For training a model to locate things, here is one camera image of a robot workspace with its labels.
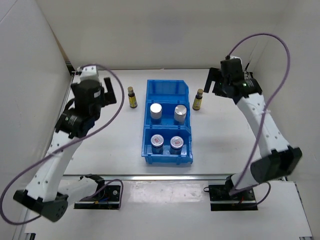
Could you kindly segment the small brown sauce bottle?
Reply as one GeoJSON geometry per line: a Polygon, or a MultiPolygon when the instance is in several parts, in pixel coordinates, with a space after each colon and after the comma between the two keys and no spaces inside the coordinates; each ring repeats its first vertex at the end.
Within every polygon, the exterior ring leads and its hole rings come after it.
{"type": "Polygon", "coordinates": [[[133,89],[132,86],[129,86],[127,88],[127,90],[128,90],[129,106],[132,109],[135,109],[138,106],[138,103],[137,103],[137,99],[136,99],[136,95],[135,95],[134,89],[133,89]]]}
{"type": "Polygon", "coordinates": [[[204,91],[201,88],[199,88],[197,90],[197,93],[195,95],[195,98],[194,98],[194,101],[193,101],[193,104],[192,104],[192,109],[195,110],[195,111],[198,111],[201,108],[203,92],[204,91]]]}

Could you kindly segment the tall silver-capped shaker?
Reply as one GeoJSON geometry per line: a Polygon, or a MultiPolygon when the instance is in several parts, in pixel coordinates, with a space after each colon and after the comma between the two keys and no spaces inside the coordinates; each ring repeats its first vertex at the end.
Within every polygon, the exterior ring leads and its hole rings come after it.
{"type": "Polygon", "coordinates": [[[174,122],[178,125],[183,125],[187,116],[187,108],[179,104],[174,109],[174,122]]]}
{"type": "Polygon", "coordinates": [[[162,105],[159,103],[153,103],[150,105],[149,112],[151,122],[155,125],[160,124],[162,120],[162,105]]]}

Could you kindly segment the short spice jar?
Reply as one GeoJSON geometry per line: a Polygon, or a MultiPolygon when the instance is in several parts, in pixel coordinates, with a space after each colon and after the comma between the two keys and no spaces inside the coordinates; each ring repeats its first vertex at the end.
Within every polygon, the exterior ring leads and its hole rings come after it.
{"type": "Polygon", "coordinates": [[[151,139],[151,150],[153,154],[162,154],[164,150],[164,138],[160,134],[154,134],[151,139]]]}
{"type": "Polygon", "coordinates": [[[173,136],[170,139],[170,154],[171,155],[181,155],[184,145],[184,140],[180,136],[173,136]]]}

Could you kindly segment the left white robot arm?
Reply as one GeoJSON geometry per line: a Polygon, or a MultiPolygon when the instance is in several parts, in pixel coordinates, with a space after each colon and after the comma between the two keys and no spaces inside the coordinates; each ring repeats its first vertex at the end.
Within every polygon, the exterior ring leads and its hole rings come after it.
{"type": "Polygon", "coordinates": [[[17,190],[13,199],[51,222],[57,222],[68,206],[85,198],[100,200],[105,194],[105,180],[96,174],[82,176],[71,186],[60,187],[60,181],[84,137],[100,118],[101,109],[117,100],[108,77],[105,86],[98,80],[86,79],[73,83],[74,98],[60,115],[41,165],[24,190],[17,190]]]}

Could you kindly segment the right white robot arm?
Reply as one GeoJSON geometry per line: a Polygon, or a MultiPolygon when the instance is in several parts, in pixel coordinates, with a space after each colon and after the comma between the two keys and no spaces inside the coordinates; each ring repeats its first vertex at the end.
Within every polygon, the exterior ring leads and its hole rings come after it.
{"type": "Polygon", "coordinates": [[[226,197],[236,200],[244,190],[291,175],[302,158],[302,151],[292,147],[280,133],[259,83],[253,77],[245,78],[241,60],[230,58],[221,61],[220,68],[211,67],[203,91],[208,93],[210,87],[216,96],[232,99],[243,113],[260,153],[260,159],[251,162],[245,171],[226,179],[226,197]]]}

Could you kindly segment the blue near storage bin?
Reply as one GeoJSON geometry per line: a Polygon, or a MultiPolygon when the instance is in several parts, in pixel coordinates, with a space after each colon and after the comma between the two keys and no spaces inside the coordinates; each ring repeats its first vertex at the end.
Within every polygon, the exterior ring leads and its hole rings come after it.
{"type": "Polygon", "coordinates": [[[192,133],[185,126],[148,126],[143,128],[141,156],[146,163],[154,164],[192,164],[192,133]],[[163,145],[159,150],[152,146],[152,136],[163,137],[163,145]],[[180,149],[174,150],[171,146],[171,139],[180,137],[183,145],[180,149]]]}

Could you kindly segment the right aluminium frame rail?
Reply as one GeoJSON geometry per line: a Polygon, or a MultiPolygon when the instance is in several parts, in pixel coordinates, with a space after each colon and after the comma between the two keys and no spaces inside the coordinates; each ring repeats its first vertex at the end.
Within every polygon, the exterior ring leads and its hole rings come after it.
{"type": "Polygon", "coordinates": [[[248,79],[252,79],[253,78],[253,73],[252,72],[249,72],[249,71],[244,71],[244,79],[245,80],[248,80],[248,79]]]}

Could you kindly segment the aluminium frame rail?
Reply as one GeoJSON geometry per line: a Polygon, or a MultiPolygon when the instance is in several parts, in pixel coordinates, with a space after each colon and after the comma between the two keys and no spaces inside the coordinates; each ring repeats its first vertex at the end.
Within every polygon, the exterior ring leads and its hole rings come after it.
{"type": "MultiPolygon", "coordinates": [[[[72,73],[71,77],[69,78],[68,84],[66,86],[66,91],[65,91],[65,94],[64,94],[63,102],[62,102],[62,105],[61,105],[61,108],[60,108],[60,112],[59,112],[58,115],[60,115],[62,113],[63,108],[67,103],[67,100],[68,100],[68,97],[69,97],[69,93],[70,93],[70,89],[71,89],[70,88],[70,84],[73,82],[73,79],[74,79],[74,74],[72,73]]],[[[20,214],[19,220],[22,221],[22,222],[25,222],[25,221],[27,221],[29,219],[29,217],[30,217],[30,211],[27,208],[23,207],[22,211],[21,211],[21,214],[20,214]]],[[[26,240],[26,239],[28,239],[30,237],[30,234],[29,233],[25,233],[26,226],[27,226],[26,224],[18,225],[15,228],[12,240],[26,240]]]]}
{"type": "Polygon", "coordinates": [[[253,78],[253,73],[252,72],[249,72],[249,71],[244,71],[244,79],[245,80],[248,80],[248,79],[252,79],[253,78]]]}
{"type": "Polygon", "coordinates": [[[223,181],[230,174],[100,174],[105,180],[122,181],[223,181]]]}

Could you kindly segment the front aluminium frame rail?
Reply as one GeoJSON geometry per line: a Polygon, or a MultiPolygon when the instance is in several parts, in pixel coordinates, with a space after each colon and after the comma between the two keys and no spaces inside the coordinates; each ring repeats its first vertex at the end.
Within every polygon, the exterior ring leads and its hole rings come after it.
{"type": "Polygon", "coordinates": [[[230,174],[100,174],[105,180],[122,181],[223,181],[230,174]]]}

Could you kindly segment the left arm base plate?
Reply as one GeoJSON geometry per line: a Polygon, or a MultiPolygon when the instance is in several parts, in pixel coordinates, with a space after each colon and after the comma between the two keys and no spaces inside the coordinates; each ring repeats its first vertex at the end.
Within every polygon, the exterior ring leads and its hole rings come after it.
{"type": "Polygon", "coordinates": [[[122,204],[124,183],[120,179],[103,181],[98,184],[97,190],[103,189],[87,200],[74,203],[76,210],[119,210],[122,204]]]}

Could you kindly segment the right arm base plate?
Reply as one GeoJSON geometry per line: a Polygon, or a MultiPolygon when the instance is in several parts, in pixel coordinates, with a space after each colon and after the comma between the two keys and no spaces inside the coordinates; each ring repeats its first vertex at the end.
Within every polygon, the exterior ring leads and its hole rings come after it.
{"type": "Polygon", "coordinates": [[[203,188],[209,194],[212,212],[257,211],[256,197],[253,189],[235,195],[229,195],[224,185],[209,185],[203,188]]]}

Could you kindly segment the left aluminium frame rail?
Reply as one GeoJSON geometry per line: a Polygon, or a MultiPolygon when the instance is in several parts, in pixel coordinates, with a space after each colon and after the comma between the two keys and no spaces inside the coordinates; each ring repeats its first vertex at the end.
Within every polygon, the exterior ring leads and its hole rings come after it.
{"type": "MultiPolygon", "coordinates": [[[[74,79],[74,74],[72,73],[71,77],[69,78],[68,84],[66,86],[66,91],[65,91],[65,94],[64,94],[63,102],[62,102],[62,105],[61,105],[61,108],[60,108],[60,112],[59,112],[58,115],[60,115],[62,113],[63,108],[67,103],[67,100],[68,100],[68,97],[69,97],[69,93],[70,93],[70,89],[71,89],[70,88],[70,84],[73,82],[73,79],[74,79]]],[[[20,214],[19,220],[22,221],[22,222],[25,222],[25,221],[27,221],[29,219],[29,217],[30,217],[30,211],[27,208],[23,207],[22,211],[21,211],[21,214],[20,214]]],[[[26,226],[27,226],[26,224],[18,225],[15,228],[12,240],[26,240],[26,239],[28,239],[30,237],[30,234],[29,233],[25,233],[26,226]]]]}

